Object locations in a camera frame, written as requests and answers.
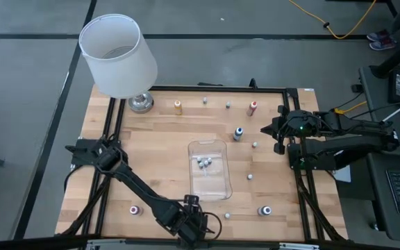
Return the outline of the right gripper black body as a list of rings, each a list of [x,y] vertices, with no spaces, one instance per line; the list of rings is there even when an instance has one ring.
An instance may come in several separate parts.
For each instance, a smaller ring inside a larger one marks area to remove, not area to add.
[[[310,137],[317,134],[317,120],[311,112],[305,110],[290,111],[285,106],[278,106],[279,117],[272,119],[272,137],[276,139],[274,152],[285,153],[285,137]]]

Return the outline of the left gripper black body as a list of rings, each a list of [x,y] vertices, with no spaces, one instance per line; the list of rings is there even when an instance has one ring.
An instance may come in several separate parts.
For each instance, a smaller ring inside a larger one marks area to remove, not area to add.
[[[186,245],[197,245],[205,238],[207,222],[208,217],[199,204],[199,197],[185,195],[177,230],[181,241]]]

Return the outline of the clear plastic bin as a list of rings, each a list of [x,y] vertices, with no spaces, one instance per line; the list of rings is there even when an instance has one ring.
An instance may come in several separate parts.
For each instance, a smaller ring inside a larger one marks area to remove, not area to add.
[[[221,201],[233,194],[228,167],[227,146],[222,140],[193,141],[188,145],[190,192],[200,201]],[[212,162],[200,169],[199,163]]]

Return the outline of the white paper sheet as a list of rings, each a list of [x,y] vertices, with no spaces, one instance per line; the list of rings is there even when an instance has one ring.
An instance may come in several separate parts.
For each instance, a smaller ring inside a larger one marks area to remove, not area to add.
[[[333,172],[333,177],[335,178],[335,180],[337,181],[342,181],[345,183],[350,183],[351,182],[351,168],[349,165],[335,170]]]

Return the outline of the aluminium crossbar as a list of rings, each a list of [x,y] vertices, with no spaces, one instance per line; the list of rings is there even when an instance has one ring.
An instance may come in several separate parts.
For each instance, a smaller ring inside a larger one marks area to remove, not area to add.
[[[144,239],[144,238],[104,238],[98,240],[88,240],[87,246],[100,247],[107,244],[138,244],[156,246],[174,246],[180,249],[211,249],[213,247],[250,247],[268,248],[279,250],[320,250],[317,244],[295,243],[295,242],[266,242],[266,241],[245,241],[245,240],[204,240],[189,246],[180,240],[170,239]]]

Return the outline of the person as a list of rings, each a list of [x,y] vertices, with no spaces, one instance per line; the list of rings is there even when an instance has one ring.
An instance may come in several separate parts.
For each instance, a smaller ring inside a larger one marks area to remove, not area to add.
[[[375,51],[393,49],[400,44],[400,11],[394,21],[383,30],[369,33],[369,48]]]

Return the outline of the table lamp white shade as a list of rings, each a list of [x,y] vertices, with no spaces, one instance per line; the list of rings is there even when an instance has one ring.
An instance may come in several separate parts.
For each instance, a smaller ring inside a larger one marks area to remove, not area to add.
[[[100,92],[127,100],[135,113],[153,108],[149,89],[158,66],[134,19],[121,14],[96,17],[83,27],[78,44]]]

